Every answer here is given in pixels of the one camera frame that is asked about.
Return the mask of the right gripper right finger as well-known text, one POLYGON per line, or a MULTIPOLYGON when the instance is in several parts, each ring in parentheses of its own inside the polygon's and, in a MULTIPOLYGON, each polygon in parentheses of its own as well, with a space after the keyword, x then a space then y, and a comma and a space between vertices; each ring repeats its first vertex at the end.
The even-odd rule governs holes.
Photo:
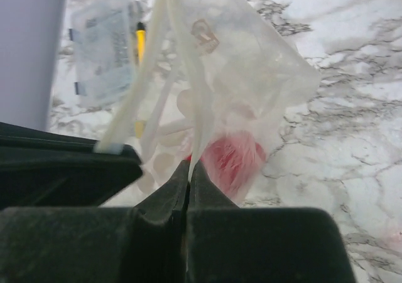
POLYGON ((239 208, 198 164, 187 210, 189 282, 350 282, 333 218, 318 208, 239 208))

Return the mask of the red toy bell pepper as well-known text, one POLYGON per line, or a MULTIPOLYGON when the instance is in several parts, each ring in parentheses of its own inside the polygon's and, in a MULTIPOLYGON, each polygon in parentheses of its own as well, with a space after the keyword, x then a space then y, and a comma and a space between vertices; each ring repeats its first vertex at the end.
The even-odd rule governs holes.
POLYGON ((224 131, 212 136, 200 162, 211 182, 240 204, 266 162, 266 151, 249 131, 224 131))

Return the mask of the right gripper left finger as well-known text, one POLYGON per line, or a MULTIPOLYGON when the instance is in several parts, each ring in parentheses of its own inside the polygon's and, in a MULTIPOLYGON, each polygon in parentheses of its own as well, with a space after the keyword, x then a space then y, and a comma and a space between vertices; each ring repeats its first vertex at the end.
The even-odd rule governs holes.
POLYGON ((184 282, 188 163, 134 207, 8 208, 2 282, 184 282))

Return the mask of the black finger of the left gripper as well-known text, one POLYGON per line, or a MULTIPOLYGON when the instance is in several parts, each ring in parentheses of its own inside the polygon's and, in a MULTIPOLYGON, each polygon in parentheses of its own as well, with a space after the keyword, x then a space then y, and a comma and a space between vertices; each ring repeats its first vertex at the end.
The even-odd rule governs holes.
POLYGON ((1 124, 1 207, 99 206, 139 179, 141 160, 93 152, 95 140, 1 124))

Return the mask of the clear zip top bag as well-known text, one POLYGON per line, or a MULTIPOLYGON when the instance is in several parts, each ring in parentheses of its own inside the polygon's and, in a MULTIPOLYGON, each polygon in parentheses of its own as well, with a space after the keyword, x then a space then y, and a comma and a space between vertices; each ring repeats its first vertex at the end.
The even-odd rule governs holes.
POLYGON ((319 83, 246 0, 155 0, 138 74, 94 150, 119 154, 138 141, 145 193, 183 160, 192 180, 218 132, 251 132, 267 160, 286 109, 319 83))

